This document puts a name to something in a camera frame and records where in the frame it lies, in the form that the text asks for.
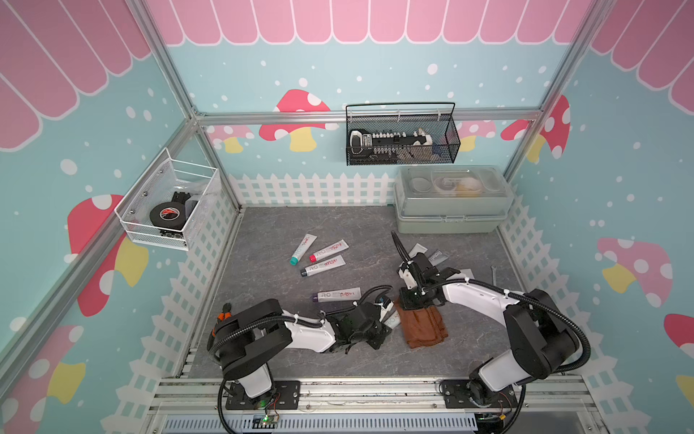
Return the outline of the white R&O tube red scribble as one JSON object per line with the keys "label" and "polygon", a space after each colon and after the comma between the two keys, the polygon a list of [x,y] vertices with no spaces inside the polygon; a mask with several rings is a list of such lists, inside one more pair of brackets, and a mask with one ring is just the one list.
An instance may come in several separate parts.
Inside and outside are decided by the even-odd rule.
{"label": "white R&O tube red scribble", "polygon": [[427,251],[428,249],[426,247],[419,243],[416,243],[414,247],[408,252],[408,256],[410,256],[410,258],[414,258],[419,253],[426,253]]}

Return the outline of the white R&O purple cap tube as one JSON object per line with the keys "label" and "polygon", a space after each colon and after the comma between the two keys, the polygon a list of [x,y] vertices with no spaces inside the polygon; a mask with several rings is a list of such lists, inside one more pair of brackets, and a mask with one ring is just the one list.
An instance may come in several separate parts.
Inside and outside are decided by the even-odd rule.
{"label": "white R&O purple cap tube", "polygon": [[361,299],[361,289],[336,289],[330,291],[321,291],[312,295],[312,302],[326,303],[338,301],[358,301]]}

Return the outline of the white green cap toothpaste tube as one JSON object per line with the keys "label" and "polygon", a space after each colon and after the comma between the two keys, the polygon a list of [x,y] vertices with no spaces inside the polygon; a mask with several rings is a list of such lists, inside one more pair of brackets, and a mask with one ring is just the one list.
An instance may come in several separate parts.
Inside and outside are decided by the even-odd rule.
{"label": "white green cap toothpaste tube", "polygon": [[401,323],[399,312],[394,311],[391,315],[384,321],[384,325],[392,330],[395,330]]}

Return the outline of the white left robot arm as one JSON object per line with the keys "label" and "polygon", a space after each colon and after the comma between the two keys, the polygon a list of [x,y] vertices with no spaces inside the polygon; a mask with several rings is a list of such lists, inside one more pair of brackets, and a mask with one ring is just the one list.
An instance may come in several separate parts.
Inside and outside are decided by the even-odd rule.
{"label": "white left robot arm", "polygon": [[385,321],[395,312],[394,303],[384,293],[374,302],[363,298],[319,318],[291,314],[274,298],[237,314],[227,303],[209,334],[206,349],[222,369],[224,381],[238,383],[244,398],[257,403],[278,392],[269,361],[282,351],[347,354],[361,343],[378,350],[392,332]]}

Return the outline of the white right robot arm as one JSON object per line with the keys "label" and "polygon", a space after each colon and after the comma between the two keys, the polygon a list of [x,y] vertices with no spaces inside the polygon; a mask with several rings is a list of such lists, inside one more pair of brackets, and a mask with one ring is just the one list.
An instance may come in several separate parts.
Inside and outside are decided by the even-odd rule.
{"label": "white right robot arm", "polygon": [[505,327],[509,349],[469,375],[464,396],[474,405],[488,407],[508,388],[575,371],[589,361],[586,333],[560,312],[545,291],[502,289],[456,269],[438,269],[423,253],[403,253],[401,260],[404,286],[397,307],[410,347],[445,340],[448,332],[439,308],[446,304],[468,307]]}

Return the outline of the silver purple Protetix toothpaste tube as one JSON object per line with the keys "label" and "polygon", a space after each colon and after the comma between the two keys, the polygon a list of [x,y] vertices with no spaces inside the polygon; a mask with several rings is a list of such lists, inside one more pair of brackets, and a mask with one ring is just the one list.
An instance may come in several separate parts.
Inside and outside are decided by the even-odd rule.
{"label": "silver purple Protetix toothpaste tube", "polygon": [[434,251],[431,255],[428,256],[429,262],[434,266],[437,267],[444,263],[446,260],[448,260],[449,256],[444,253],[441,250],[436,250]]}

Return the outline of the brown cloth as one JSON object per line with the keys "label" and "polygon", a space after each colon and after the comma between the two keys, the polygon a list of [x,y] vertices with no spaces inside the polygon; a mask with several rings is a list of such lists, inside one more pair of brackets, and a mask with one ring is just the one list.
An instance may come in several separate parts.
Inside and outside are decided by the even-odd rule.
{"label": "brown cloth", "polygon": [[448,332],[437,307],[405,310],[399,301],[395,303],[400,318],[403,336],[412,349],[443,343]]}

